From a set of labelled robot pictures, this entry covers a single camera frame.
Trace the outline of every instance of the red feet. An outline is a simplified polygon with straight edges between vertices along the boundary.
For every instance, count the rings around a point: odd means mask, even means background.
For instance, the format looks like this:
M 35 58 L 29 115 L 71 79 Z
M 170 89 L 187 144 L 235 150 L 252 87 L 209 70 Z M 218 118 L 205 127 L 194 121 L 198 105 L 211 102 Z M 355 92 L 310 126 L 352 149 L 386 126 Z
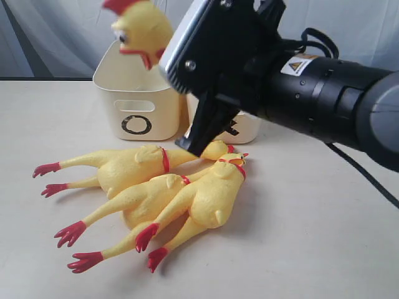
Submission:
M 90 252 L 87 254 L 74 254 L 72 257 L 79 259 L 77 262 L 69 263 L 68 268 L 73 269 L 72 273 L 82 273 L 96 266 L 104 260 L 101 252 Z
M 46 186 L 46 189 L 42 192 L 42 195 L 46 195 L 45 197 L 47 198 L 50 197 L 51 195 L 54 195 L 55 193 L 67 189 L 68 189 L 68 184 L 51 184 Z
M 52 164 L 45 164 L 38 166 L 35 171 L 33 172 L 33 178 L 37 177 L 38 175 L 43 176 L 46 173 L 51 171 L 56 172 L 61 169 L 60 163 L 52 163 Z
M 233 154 L 234 153 L 234 146 L 233 145 L 227 145 L 227 154 Z
M 151 238 L 156 234 L 159 228 L 158 223 L 150 224 L 146 229 L 143 229 L 136 237 L 136 250 L 141 252 L 147 249 L 148 243 L 150 243 Z
M 168 255 L 168 249 L 161 247 L 148 255 L 148 268 L 154 273 L 160 262 Z
M 60 230 L 54 236 L 54 238 L 61 237 L 60 241 L 58 241 L 57 247 L 61 248 L 61 246 L 68 241 L 68 247 L 71 247 L 85 230 L 86 224 L 83 221 L 76 222 L 65 229 Z

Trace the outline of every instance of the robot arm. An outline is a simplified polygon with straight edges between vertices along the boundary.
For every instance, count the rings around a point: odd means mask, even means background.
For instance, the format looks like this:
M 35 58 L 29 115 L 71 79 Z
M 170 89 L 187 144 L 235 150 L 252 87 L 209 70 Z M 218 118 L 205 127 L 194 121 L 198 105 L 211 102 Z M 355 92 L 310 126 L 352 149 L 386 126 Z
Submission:
M 160 60 L 171 86 L 199 99 L 190 132 L 176 144 L 199 156 L 242 110 L 399 172 L 399 72 L 338 59 L 315 29 L 283 39 L 285 8 L 282 0 L 257 11 L 250 0 L 194 0 Z M 308 46 L 326 57 L 305 54 Z

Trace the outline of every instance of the yellow rubber chicken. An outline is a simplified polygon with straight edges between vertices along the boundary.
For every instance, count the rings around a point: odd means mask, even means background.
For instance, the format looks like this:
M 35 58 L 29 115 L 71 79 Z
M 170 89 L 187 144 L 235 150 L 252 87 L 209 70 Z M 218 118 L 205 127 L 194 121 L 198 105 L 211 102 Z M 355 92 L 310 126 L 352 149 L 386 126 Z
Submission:
M 158 64 L 173 36 L 168 18 L 149 0 L 106 0 L 103 7 L 119 16 L 112 28 L 120 53 L 140 55 L 147 70 Z
M 215 229 L 226 223 L 246 177 L 242 166 L 247 155 L 231 153 L 222 156 L 197 181 L 177 193 L 158 217 L 137 235 L 136 248 L 141 252 L 154 235 L 185 212 L 189 213 L 176 237 L 148 255 L 151 272 L 177 246 L 207 229 Z
M 73 273 L 82 273 L 99 262 L 123 254 L 136 247 L 135 239 L 139 232 L 150 225 L 169 202 L 186 185 L 197 181 L 204 176 L 208 169 L 204 169 L 191 176 L 177 174 L 164 174 L 148 182 L 129 187 L 115 196 L 111 201 L 99 207 L 91 215 L 79 222 L 62 229 L 55 237 L 62 237 L 58 247 L 67 241 L 68 247 L 72 246 L 82 233 L 95 221 L 118 211 L 130 228 L 130 233 L 119 244 L 101 252 L 74 254 L 79 261 L 68 264 Z
M 223 141 L 213 141 L 205 149 L 201 158 L 216 161 L 232 149 L 232 146 L 227 146 Z M 130 186 L 168 173 L 171 168 L 196 159 L 196 156 L 183 149 L 165 150 L 156 145 L 145 145 L 133 149 L 102 150 L 66 161 L 38 166 L 33 173 L 33 178 L 71 166 L 97 167 L 97 175 L 73 183 L 47 185 L 42 195 L 49 197 L 66 189 L 101 187 L 107 193 L 107 198 L 112 199 Z

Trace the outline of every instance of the warning label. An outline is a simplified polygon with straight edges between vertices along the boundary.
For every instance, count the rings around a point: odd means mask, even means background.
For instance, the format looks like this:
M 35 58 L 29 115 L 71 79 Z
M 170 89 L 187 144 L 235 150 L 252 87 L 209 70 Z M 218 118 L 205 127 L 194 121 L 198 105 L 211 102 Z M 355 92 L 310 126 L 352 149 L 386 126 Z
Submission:
M 318 56 L 298 54 L 293 56 L 281 69 L 282 74 L 291 76 L 300 76 L 302 72 L 307 68 L 307 66 Z

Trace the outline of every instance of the table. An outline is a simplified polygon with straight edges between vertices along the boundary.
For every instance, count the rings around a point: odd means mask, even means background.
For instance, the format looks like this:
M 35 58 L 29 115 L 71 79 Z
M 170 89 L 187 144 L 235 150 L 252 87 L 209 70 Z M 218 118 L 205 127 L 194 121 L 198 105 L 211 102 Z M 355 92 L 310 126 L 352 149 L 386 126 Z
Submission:
M 34 168 L 144 142 L 112 135 L 92 82 L 0 82 L 0 99 L 1 298 L 399 298 L 399 211 L 322 143 L 267 122 L 255 141 L 237 146 L 250 154 L 248 179 L 224 227 L 181 246 L 154 274 L 146 268 L 150 249 L 73 274 L 66 267 L 73 253 L 106 249 L 128 230 L 112 214 L 58 249 L 54 234 L 105 194 L 81 189 L 45 199 L 46 184 L 95 170 L 32 179 Z M 397 174 L 341 148 L 399 196 Z

